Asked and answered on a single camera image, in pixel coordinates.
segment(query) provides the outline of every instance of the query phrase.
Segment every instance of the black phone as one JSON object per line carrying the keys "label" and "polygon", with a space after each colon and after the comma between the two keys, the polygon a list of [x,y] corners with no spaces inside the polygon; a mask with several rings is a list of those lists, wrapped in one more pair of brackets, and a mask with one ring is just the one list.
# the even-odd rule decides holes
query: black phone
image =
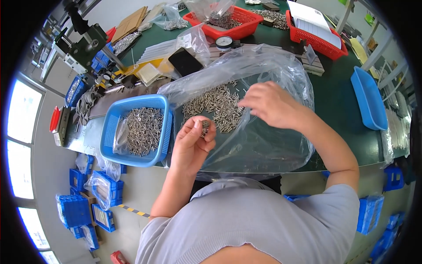
{"label": "black phone", "polygon": [[182,77],[204,68],[204,66],[185,48],[179,48],[168,58],[168,61],[173,64],[174,68]]}

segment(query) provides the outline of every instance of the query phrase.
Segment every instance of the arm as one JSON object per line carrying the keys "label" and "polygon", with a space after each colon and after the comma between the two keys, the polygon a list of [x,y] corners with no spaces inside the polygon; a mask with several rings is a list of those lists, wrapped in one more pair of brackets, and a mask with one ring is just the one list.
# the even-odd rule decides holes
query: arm
{"label": "arm", "polygon": [[302,133],[321,156],[331,172],[326,189],[344,183],[356,192],[359,167],[346,142],[312,110],[296,102],[274,82],[252,85],[239,106],[251,108],[251,114],[276,128],[289,128]]}
{"label": "arm", "polygon": [[[208,133],[201,138],[203,120],[209,121],[210,126]],[[215,147],[215,135],[215,124],[206,117],[195,116],[186,121],[177,134],[170,170],[152,205],[150,220],[160,216],[173,217],[189,202],[196,173]]]}

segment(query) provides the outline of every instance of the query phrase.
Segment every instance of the red box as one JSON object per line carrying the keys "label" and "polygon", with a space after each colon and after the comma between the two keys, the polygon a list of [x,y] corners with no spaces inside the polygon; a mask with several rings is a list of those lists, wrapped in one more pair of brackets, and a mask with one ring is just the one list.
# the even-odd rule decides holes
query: red box
{"label": "red box", "polygon": [[341,40],[341,49],[315,35],[312,35],[311,33],[308,33],[293,26],[292,17],[290,16],[290,10],[286,11],[286,21],[287,25],[290,28],[290,39],[292,41],[300,43],[301,40],[306,40],[306,45],[310,44],[314,50],[321,52],[332,60],[336,60],[343,55],[349,55],[349,52],[346,49],[346,45],[344,45],[344,42],[340,38],[340,35],[332,28],[330,28],[331,32],[336,34]]}
{"label": "red box", "polygon": [[[252,35],[257,29],[258,24],[264,20],[262,16],[237,6],[234,7],[232,18],[242,23],[242,25],[226,31],[216,30],[215,28],[212,28],[208,25],[204,25],[202,30],[204,31],[205,35],[210,36],[214,40],[222,36],[229,36],[233,40],[239,40],[241,38]],[[196,26],[201,23],[200,21],[193,18],[192,12],[184,15],[183,19],[188,21],[192,26]]]}

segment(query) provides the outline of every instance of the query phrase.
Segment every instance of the person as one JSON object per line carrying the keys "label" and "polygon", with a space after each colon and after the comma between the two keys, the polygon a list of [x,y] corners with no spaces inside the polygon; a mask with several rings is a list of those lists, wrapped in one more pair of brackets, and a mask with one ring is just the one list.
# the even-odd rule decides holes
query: person
{"label": "person", "polygon": [[[359,168],[346,142],[274,82],[252,85],[238,105],[270,126],[306,136],[331,172],[325,191],[290,202],[257,181],[232,178],[189,200],[216,144],[215,124],[191,117],[177,134],[135,263],[344,263],[359,215]],[[204,138],[202,120],[211,123]]]}

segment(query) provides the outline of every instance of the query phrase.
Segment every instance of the green workbench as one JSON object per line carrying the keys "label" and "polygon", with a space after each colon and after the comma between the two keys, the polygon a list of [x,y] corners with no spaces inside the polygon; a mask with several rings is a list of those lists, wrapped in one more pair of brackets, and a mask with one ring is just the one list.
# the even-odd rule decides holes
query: green workbench
{"label": "green workbench", "polygon": [[[288,9],[285,1],[279,1],[281,12]],[[245,5],[243,1],[238,1],[237,5],[244,9],[262,9],[262,5]],[[183,16],[189,11],[187,9],[180,12]],[[125,66],[136,62],[143,54],[145,48],[175,39],[185,29],[176,29],[166,31],[153,25],[152,28],[142,32],[142,36],[133,46],[133,58],[131,52],[128,52],[122,62]],[[281,46],[285,50],[297,49],[299,45],[290,40],[289,31],[278,30],[264,25],[258,25],[253,36],[248,37],[248,41],[254,41],[257,44],[265,43],[273,46]],[[359,166],[380,163],[384,161],[381,143],[380,131],[374,131],[365,127],[362,123],[362,117],[354,93],[350,77],[353,74],[354,66],[361,66],[361,63],[349,51],[348,56],[342,56],[336,61],[319,54],[319,59],[325,69],[322,76],[309,74],[315,95],[315,112],[330,127],[332,127],[349,145],[356,156]],[[74,132],[74,125],[68,125],[68,134],[65,139],[65,147],[87,154],[98,154],[94,150],[91,141],[98,141],[98,133],[101,133],[104,118],[90,120],[86,127],[82,127],[78,132]],[[323,161],[317,152],[311,157],[310,161],[302,168],[296,171],[322,171],[326,170]]]}

